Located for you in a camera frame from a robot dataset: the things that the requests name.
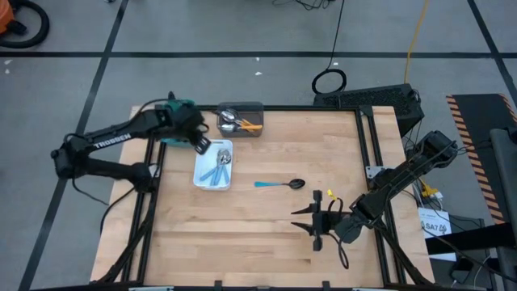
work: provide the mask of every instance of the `wooden table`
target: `wooden table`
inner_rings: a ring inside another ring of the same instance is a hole
[[[374,108],[374,112],[384,163],[396,166],[405,157],[393,109]],[[204,115],[212,129],[208,136],[221,138],[215,116]],[[322,251],[313,252],[313,238],[290,224],[310,223],[310,215],[290,212],[311,203],[315,189],[324,193],[332,189],[345,206],[367,191],[354,113],[264,112],[264,116],[261,137],[232,139],[232,184],[226,192],[203,191],[193,185],[194,150],[167,149],[145,284],[212,286],[222,280],[224,286],[319,287],[328,280],[333,287],[382,286],[372,230],[363,228],[355,242],[343,244],[350,260],[350,269],[345,270],[331,238],[323,238]],[[373,162],[366,119],[364,128]],[[126,142],[120,162],[141,162],[146,142]],[[293,178],[307,184],[298,191],[253,185]],[[115,182],[111,202],[130,187],[127,181]],[[107,217],[92,280],[100,278],[126,246],[135,197],[123,200]],[[322,205],[329,202],[326,196]],[[434,281],[413,198],[398,195],[392,206],[401,247]],[[132,278],[139,253],[133,260]],[[387,254],[392,281],[396,281],[389,248]]]

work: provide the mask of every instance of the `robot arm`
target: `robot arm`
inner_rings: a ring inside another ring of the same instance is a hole
[[[199,154],[204,154],[210,141],[199,129],[204,118],[199,109],[190,103],[182,103],[173,110],[169,105],[157,105],[155,109],[138,112],[131,120],[112,125],[84,136],[67,134],[58,150],[53,150],[57,176],[76,179],[84,175],[99,175],[113,179],[127,179],[137,191],[147,191],[145,187],[153,178],[149,168],[138,162],[124,165],[90,158],[89,154],[108,146],[113,146],[133,138],[164,137],[187,140]]]
[[[314,191],[315,203],[308,208],[296,211],[292,214],[311,213],[313,224],[292,222],[314,236],[313,250],[322,248],[321,236],[333,230],[339,239],[339,243],[352,243],[360,235],[363,226],[375,228],[380,231],[386,242],[392,247],[394,254],[401,260],[402,265],[408,271],[411,279],[416,284],[431,285],[411,263],[397,241],[388,232],[382,221],[382,214],[388,202],[408,185],[413,183],[421,175],[424,175],[436,167],[446,167],[457,155],[457,146],[454,141],[445,137],[441,132],[428,133],[414,148],[413,156],[400,164],[395,169],[385,169],[369,180],[370,192],[359,196],[350,206],[350,213],[321,211],[320,203],[322,193]]]

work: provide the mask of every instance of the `yellow cable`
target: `yellow cable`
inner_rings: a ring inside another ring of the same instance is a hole
[[[407,83],[407,73],[410,70],[410,59],[411,52],[413,52],[414,43],[417,41],[418,32],[420,32],[420,26],[422,25],[423,19],[426,17],[427,7],[429,6],[429,0],[426,0],[423,4],[422,12],[420,13],[420,19],[417,23],[417,28],[414,30],[413,40],[411,41],[410,50],[407,51],[406,58],[406,70],[404,71],[404,83]]]

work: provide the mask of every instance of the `black platform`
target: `black platform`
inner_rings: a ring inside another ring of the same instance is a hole
[[[412,91],[410,84],[401,84],[334,92],[316,95],[313,104],[336,108],[357,105],[392,106],[397,116],[398,131],[403,137],[424,117],[420,100]]]

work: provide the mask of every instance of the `concrete floor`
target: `concrete floor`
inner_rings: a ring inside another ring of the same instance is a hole
[[[251,55],[108,60],[110,50],[328,52],[340,6],[332,2],[326,10],[305,11],[296,3],[272,6],[270,0],[130,0],[111,47],[107,41],[120,1],[36,1],[49,14],[51,31],[43,44],[24,51],[78,52],[75,55],[27,57],[0,48],[0,130],[4,136],[0,145],[0,188],[4,191],[0,281],[4,290],[19,287],[53,197],[57,177],[49,153],[61,144],[64,134],[77,128],[87,100],[95,102],[86,130],[120,123],[128,118],[131,106],[164,98],[170,90],[201,104],[229,100],[311,104],[310,83],[329,61],[328,57],[257,59]],[[517,2],[477,0],[476,4],[499,52],[517,52]],[[423,0],[347,0],[336,51],[405,52],[422,5]],[[21,11],[19,18],[29,25],[39,22],[30,11]],[[490,53],[469,4],[460,0],[431,1],[414,51]],[[369,56],[334,60],[336,67],[347,72],[348,90],[402,83],[404,58]],[[517,76],[517,60],[504,59],[504,63]],[[95,76],[102,77],[98,90]],[[322,81],[321,91],[335,87],[331,78]],[[459,140],[445,95],[502,93],[511,97],[493,58],[415,58],[410,83],[420,91],[426,113],[421,136],[438,129]],[[120,147],[95,156],[118,160]],[[427,181],[445,195],[444,208],[450,213],[493,223],[465,155],[447,169],[433,171]],[[108,200],[112,181],[83,178],[78,185]],[[33,289],[88,282],[104,209],[67,185]]]

